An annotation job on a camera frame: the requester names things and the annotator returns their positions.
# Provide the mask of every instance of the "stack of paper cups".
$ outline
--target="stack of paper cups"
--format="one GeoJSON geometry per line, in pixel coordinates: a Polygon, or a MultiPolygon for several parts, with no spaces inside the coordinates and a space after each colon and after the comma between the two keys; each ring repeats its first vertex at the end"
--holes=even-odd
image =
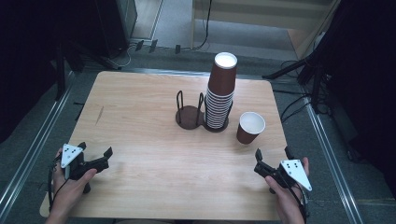
{"type": "Polygon", "coordinates": [[[224,126],[233,103],[236,79],[236,57],[228,52],[216,55],[205,97],[205,123],[209,128],[224,126]]]}

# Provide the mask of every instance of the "wooden table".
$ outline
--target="wooden table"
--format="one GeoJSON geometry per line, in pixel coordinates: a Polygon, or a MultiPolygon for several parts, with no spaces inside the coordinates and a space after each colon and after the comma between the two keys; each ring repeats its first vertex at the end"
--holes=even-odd
{"type": "MultiPolygon", "coordinates": [[[[92,181],[73,217],[158,219],[278,219],[275,196],[253,169],[255,151],[277,167],[287,145],[271,84],[237,79],[230,122],[223,132],[180,128],[177,92],[198,104],[208,77],[102,72],[69,144],[86,142],[86,161],[114,155],[92,181]],[[239,117],[260,113],[266,129],[250,145],[236,140],[239,117]]],[[[41,208],[48,215],[48,199],[41,208]]]]}

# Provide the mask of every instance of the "wire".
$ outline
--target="wire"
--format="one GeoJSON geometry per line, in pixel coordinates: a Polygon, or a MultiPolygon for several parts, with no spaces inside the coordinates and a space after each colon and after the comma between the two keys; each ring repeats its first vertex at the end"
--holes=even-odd
{"type": "MultiPolygon", "coordinates": [[[[283,65],[285,64],[285,63],[296,63],[297,61],[296,60],[288,60],[288,61],[285,61],[285,62],[283,62],[281,65],[280,65],[280,69],[283,69],[283,65]]],[[[298,77],[300,74],[297,72],[297,69],[294,69],[294,71],[296,72],[296,77],[298,77]]],[[[286,76],[288,76],[288,77],[295,77],[295,76],[292,76],[292,75],[290,75],[289,73],[287,73],[286,74],[286,76]]]]}
{"type": "Polygon", "coordinates": [[[56,190],[55,195],[53,195],[52,204],[49,205],[49,211],[50,211],[50,209],[52,208],[53,202],[55,201],[56,195],[58,195],[59,190],[61,190],[61,189],[64,187],[64,185],[67,183],[68,180],[69,180],[69,178],[67,178],[67,179],[64,181],[64,183],[61,185],[61,187],[60,187],[58,190],[56,190]]]}
{"type": "Polygon", "coordinates": [[[311,103],[309,102],[309,103],[304,104],[302,107],[300,107],[299,109],[295,110],[294,112],[292,112],[292,113],[291,113],[290,115],[288,115],[287,117],[281,119],[282,123],[285,122],[287,119],[289,119],[291,116],[294,116],[294,115],[300,113],[301,111],[303,111],[303,109],[304,109],[307,105],[309,105],[309,104],[311,104],[311,103]]]}
{"type": "Polygon", "coordinates": [[[307,199],[309,199],[309,195],[308,195],[307,192],[304,192],[304,191],[303,191],[303,189],[301,188],[301,186],[300,186],[299,184],[297,184],[296,188],[300,190],[301,195],[302,195],[302,198],[303,198],[303,205],[304,205],[305,216],[306,216],[306,217],[309,217],[310,214],[309,214],[308,206],[307,206],[307,205],[308,205],[307,199]]]}
{"type": "Polygon", "coordinates": [[[286,111],[288,111],[288,109],[289,109],[292,105],[296,104],[297,102],[299,102],[301,99],[305,98],[306,96],[307,96],[306,94],[300,96],[297,100],[291,102],[291,104],[289,104],[289,105],[286,107],[286,109],[285,109],[285,110],[282,112],[282,114],[280,115],[280,119],[282,120],[282,122],[284,122],[284,121],[283,121],[283,116],[285,115],[286,111]]]}
{"type": "Polygon", "coordinates": [[[52,181],[52,172],[54,171],[55,166],[56,166],[56,163],[52,164],[52,165],[49,167],[49,179],[48,179],[48,182],[47,182],[47,184],[48,184],[48,185],[47,185],[47,187],[48,187],[48,193],[49,193],[49,211],[50,211],[50,209],[51,209],[51,207],[52,207],[52,205],[53,205],[51,181],[52,181]]]}
{"type": "Polygon", "coordinates": [[[273,90],[273,92],[279,92],[279,93],[287,93],[287,94],[295,94],[295,95],[312,95],[311,93],[302,93],[302,92],[297,92],[297,91],[280,91],[280,90],[273,90]]]}
{"type": "Polygon", "coordinates": [[[204,42],[200,46],[192,48],[192,49],[190,49],[190,48],[182,48],[182,49],[198,50],[206,43],[207,37],[209,36],[209,19],[210,19],[210,11],[211,11],[211,9],[212,9],[212,0],[210,0],[210,2],[209,2],[209,10],[207,11],[206,28],[205,28],[205,40],[204,40],[204,42]]]}
{"type": "MultiPolygon", "coordinates": [[[[204,1],[201,1],[201,9],[202,9],[202,14],[203,14],[203,16],[204,16],[204,1]]],[[[203,27],[204,27],[204,30],[206,30],[205,20],[202,20],[202,25],[203,25],[203,27]]],[[[209,48],[210,48],[210,43],[206,41],[206,44],[207,44],[207,48],[204,50],[204,52],[207,52],[207,51],[209,50],[209,48]]]]}
{"type": "Polygon", "coordinates": [[[288,184],[288,182],[285,180],[285,178],[283,177],[282,174],[279,174],[280,178],[282,179],[282,181],[286,184],[286,187],[288,188],[288,190],[290,191],[290,193],[293,195],[294,199],[297,201],[297,204],[299,204],[299,208],[300,208],[300,212],[301,215],[303,216],[304,219],[304,223],[306,223],[306,212],[305,212],[305,203],[302,204],[300,199],[297,197],[296,193],[294,192],[294,190],[292,189],[292,187],[288,184]]]}
{"type": "Polygon", "coordinates": [[[131,48],[134,47],[134,46],[136,46],[136,43],[133,43],[132,45],[130,45],[130,46],[128,47],[128,49],[126,50],[126,53],[128,54],[128,63],[126,63],[126,64],[118,64],[118,63],[113,62],[111,59],[107,59],[107,60],[108,60],[109,62],[113,63],[114,65],[118,66],[118,67],[125,67],[125,66],[127,66],[127,65],[131,62],[131,60],[132,60],[131,54],[129,53],[129,49],[131,49],[131,48]]]}

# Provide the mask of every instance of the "brown paper cup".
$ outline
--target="brown paper cup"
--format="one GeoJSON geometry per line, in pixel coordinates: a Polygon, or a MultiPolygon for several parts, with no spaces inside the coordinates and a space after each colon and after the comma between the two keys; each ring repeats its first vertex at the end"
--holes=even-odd
{"type": "Polygon", "coordinates": [[[255,112],[246,112],[239,119],[236,138],[242,144],[250,144],[265,129],[265,120],[255,112]]]}
{"type": "Polygon", "coordinates": [[[218,96],[229,95],[235,89],[236,57],[228,52],[216,55],[207,87],[218,96]]]}

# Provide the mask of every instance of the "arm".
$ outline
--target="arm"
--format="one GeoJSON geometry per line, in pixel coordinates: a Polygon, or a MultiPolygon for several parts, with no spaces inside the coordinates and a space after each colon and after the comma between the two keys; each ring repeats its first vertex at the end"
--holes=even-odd
{"type": "MultiPolygon", "coordinates": [[[[308,158],[303,158],[304,170],[306,175],[309,175],[309,161],[308,158]]],[[[303,216],[300,212],[299,204],[290,193],[288,189],[284,189],[276,183],[271,177],[265,177],[268,186],[276,193],[276,210],[280,219],[285,224],[304,224],[303,216]]],[[[301,198],[301,192],[296,187],[292,188],[297,197],[301,198]]]]}
{"type": "Polygon", "coordinates": [[[96,170],[91,169],[86,172],[81,179],[69,179],[64,183],[64,173],[62,172],[61,165],[58,162],[52,175],[53,189],[56,197],[54,197],[53,206],[46,223],[66,223],[70,211],[80,200],[85,185],[95,176],[95,174],[96,170]]]}

